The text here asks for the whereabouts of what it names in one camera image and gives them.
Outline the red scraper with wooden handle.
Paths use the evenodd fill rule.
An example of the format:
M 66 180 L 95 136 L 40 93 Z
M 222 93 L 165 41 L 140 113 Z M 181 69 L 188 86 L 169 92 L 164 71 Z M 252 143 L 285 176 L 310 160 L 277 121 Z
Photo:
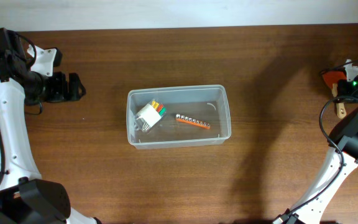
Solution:
M 338 82 L 341 80 L 347 80 L 344 72 L 341 71 L 325 72 L 322 74 L 322 78 L 327 87 L 331 90 L 331 93 L 334 98 L 338 96 Z M 335 103 L 335 109 L 338 118 L 343 119 L 347 115 L 343 102 Z

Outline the clear case of coloured bits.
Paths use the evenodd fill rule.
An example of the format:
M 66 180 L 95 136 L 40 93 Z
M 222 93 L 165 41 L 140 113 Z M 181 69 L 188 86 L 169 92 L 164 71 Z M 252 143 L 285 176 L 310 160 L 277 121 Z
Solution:
M 152 99 L 135 115 L 135 128 L 138 131 L 147 133 L 152 129 L 166 114 L 167 109 L 163 103 Z

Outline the clear plastic container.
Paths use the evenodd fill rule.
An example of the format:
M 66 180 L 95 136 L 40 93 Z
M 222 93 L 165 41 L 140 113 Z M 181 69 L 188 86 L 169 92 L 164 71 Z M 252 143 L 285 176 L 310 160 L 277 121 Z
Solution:
M 149 132 L 135 128 L 135 115 L 156 99 L 167 109 L 165 116 Z M 184 114 L 205 121 L 203 129 L 175 120 Z M 231 115 L 222 85 L 176 86 L 132 90 L 127 97 L 127 138 L 136 149 L 206 146 L 222 144 L 231 137 Z

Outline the orange socket rail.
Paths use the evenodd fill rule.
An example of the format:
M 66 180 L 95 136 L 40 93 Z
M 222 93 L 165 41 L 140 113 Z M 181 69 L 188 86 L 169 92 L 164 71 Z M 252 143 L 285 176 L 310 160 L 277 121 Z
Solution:
M 190 124 L 193 126 L 197 126 L 199 128 L 203 128 L 203 129 L 210 129 L 211 125 L 205 121 L 199 120 L 199 119 L 194 119 L 191 118 L 189 116 L 186 116 L 184 114 L 176 114 L 175 115 L 175 120 L 182 122 L 182 123 L 186 123 L 186 124 Z

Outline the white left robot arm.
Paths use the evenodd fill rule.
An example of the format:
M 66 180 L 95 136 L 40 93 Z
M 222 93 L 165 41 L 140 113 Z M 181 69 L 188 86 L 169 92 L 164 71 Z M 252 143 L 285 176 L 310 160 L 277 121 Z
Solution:
M 97 223 L 72 208 L 62 184 L 43 180 L 32 155 L 25 107 L 80 100 L 76 73 L 57 71 L 58 48 L 41 49 L 0 28 L 0 223 Z

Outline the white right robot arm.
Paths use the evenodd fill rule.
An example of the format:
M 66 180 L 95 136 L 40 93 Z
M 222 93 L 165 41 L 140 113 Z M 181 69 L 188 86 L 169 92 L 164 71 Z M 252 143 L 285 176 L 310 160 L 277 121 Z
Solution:
M 322 132 L 329 149 L 315 180 L 274 223 L 319 223 L 341 184 L 358 168 L 358 60 L 346 60 L 319 75 L 333 94 L 322 110 L 333 103 L 340 122 L 330 133 Z

